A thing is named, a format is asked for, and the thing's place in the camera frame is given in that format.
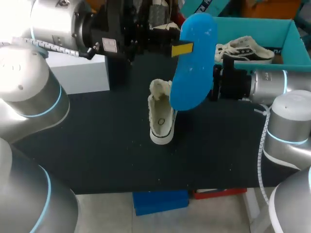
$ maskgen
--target red object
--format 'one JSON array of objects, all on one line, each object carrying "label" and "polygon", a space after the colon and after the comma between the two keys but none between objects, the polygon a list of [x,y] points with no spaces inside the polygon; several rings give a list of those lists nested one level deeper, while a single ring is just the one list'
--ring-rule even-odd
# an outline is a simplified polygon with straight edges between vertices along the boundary
[{"label": "red object", "polygon": [[194,191],[193,196],[195,199],[200,200],[200,199],[207,199],[207,198],[231,196],[231,195],[236,195],[236,194],[246,193],[246,192],[247,192],[247,188],[232,188],[232,189],[227,189],[221,192],[197,193]]},{"label": "red object", "polygon": [[178,12],[174,21],[178,25],[178,27],[181,28],[181,25],[183,25],[185,20],[186,19],[184,18],[184,16],[180,12]]}]

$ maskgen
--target white sneaker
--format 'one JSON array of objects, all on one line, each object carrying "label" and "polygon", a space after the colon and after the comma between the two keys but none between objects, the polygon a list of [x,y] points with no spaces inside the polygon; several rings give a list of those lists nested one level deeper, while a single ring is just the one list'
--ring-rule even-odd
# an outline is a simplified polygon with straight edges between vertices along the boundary
[{"label": "white sneaker", "polygon": [[168,144],[174,136],[177,111],[170,105],[171,81],[155,79],[148,97],[150,137],[158,145]]},{"label": "white sneaker", "polygon": [[251,36],[244,36],[225,45],[216,45],[215,62],[223,62],[226,57],[234,59],[235,63],[270,64],[274,52],[258,45]]}]

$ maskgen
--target blue foam block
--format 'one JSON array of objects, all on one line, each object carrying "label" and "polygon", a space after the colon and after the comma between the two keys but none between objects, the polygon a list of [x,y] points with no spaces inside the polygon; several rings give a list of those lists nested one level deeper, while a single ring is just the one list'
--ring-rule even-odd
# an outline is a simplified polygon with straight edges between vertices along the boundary
[{"label": "blue foam block", "polygon": [[136,192],[133,193],[136,215],[147,215],[187,207],[187,191]]},{"label": "blue foam block", "polygon": [[184,22],[180,40],[193,42],[193,52],[179,56],[170,102],[185,111],[199,105],[212,89],[217,25],[209,14],[197,13]]}]

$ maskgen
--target blue block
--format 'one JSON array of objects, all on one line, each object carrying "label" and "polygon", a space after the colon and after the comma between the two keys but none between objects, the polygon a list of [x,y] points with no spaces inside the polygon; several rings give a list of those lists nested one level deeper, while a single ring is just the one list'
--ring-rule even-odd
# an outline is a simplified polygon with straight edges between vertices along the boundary
[{"label": "blue block", "polygon": [[136,215],[147,215],[187,207],[187,191],[136,192],[133,193]]}]

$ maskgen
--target teal box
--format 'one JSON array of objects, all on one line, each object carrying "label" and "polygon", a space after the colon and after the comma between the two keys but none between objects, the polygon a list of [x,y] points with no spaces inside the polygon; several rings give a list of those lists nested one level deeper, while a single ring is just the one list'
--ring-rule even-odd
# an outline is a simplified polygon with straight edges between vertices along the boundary
[{"label": "teal box", "polygon": [[215,17],[218,43],[250,35],[262,47],[279,48],[283,64],[235,64],[235,68],[255,70],[311,71],[311,60],[300,39],[294,21],[290,19],[259,19]]},{"label": "teal box", "polygon": [[185,18],[197,12],[218,16],[229,2],[230,0],[186,0],[181,8],[181,13]]}]

